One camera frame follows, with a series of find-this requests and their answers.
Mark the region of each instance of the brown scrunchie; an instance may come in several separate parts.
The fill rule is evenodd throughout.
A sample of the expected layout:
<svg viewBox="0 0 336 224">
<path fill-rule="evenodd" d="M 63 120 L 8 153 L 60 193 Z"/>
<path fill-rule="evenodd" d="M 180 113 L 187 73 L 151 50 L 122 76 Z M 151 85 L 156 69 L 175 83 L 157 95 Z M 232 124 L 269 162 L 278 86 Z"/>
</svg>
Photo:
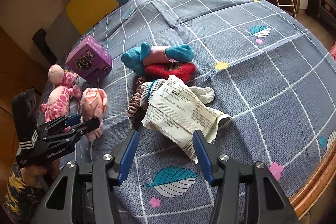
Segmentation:
<svg viewBox="0 0 336 224">
<path fill-rule="evenodd" d="M 140 107 L 140 97 L 142 94 L 141 86 L 144 82 L 146 82 L 145 77 L 140 77 L 136 81 L 136 91 L 128 104 L 128 109 L 126 110 L 126 115 L 130 118 L 134 117 L 138 112 L 138 110 L 141 108 Z"/>
</svg>

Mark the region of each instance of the wooden bed frame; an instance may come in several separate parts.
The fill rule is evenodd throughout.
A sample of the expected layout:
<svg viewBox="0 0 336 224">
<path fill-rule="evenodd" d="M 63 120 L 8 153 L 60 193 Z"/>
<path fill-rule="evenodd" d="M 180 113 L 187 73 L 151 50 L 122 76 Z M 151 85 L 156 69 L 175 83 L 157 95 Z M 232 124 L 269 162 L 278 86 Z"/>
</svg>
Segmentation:
<svg viewBox="0 0 336 224">
<path fill-rule="evenodd" d="M 319 166 L 315 169 L 313 174 L 307 179 L 301 189 L 289 198 L 289 201 L 294 208 L 296 215 L 301 220 L 317 201 L 323 199 L 322 195 L 325 193 L 328 186 L 335 181 L 336 175 L 336 141 L 332 144 L 328 152 L 323 157 Z M 335 189 L 332 187 L 329 191 L 332 196 L 335 195 Z M 321 212 L 321 216 L 329 210 L 328 205 Z"/>
</svg>

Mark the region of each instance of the pink giraffe plush toy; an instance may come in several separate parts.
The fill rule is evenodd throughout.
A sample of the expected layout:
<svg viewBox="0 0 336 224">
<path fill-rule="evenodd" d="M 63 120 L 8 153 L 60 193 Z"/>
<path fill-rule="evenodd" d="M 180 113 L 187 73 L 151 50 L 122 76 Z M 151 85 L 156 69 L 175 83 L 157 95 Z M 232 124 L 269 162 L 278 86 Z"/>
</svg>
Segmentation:
<svg viewBox="0 0 336 224">
<path fill-rule="evenodd" d="M 60 65 L 52 65 L 48 72 L 49 80 L 55 86 L 62 85 L 70 89 L 76 84 L 77 76 L 75 72 L 63 70 Z"/>
<path fill-rule="evenodd" d="M 49 95 L 48 103 L 41 105 L 41 112 L 44 113 L 46 122 L 56 119 L 60 116 L 69 115 L 70 96 L 76 98 L 81 97 L 81 91 L 78 86 L 74 85 L 72 89 L 66 86 L 59 85 Z M 65 128 L 63 131 L 67 132 L 70 127 Z"/>
</svg>

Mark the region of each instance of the headboard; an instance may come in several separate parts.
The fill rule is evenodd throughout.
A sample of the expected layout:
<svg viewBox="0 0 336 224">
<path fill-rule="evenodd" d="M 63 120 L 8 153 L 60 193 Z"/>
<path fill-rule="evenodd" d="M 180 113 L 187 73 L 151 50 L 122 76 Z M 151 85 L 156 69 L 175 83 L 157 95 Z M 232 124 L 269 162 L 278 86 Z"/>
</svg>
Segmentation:
<svg viewBox="0 0 336 224">
<path fill-rule="evenodd" d="M 61 58 L 71 46 L 115 8 L 128 0 L 72 0 L 58 15 L 43 39 L 43 32 L 34 35 L 33 41 L 50 64 Z"/>
</svg>

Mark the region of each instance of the purple box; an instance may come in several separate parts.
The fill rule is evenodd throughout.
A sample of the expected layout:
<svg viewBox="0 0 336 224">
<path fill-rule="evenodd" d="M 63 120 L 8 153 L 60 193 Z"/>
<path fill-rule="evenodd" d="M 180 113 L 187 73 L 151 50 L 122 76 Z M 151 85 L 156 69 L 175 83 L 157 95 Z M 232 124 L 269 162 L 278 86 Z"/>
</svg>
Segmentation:
<svg viewBox="0 0 336 224">
<path fill-rule="evenodd" d="M 90 82 L 112 69 L 112 57 L 89 35 L 70 52 L 66 65 Z"/>
</svg>

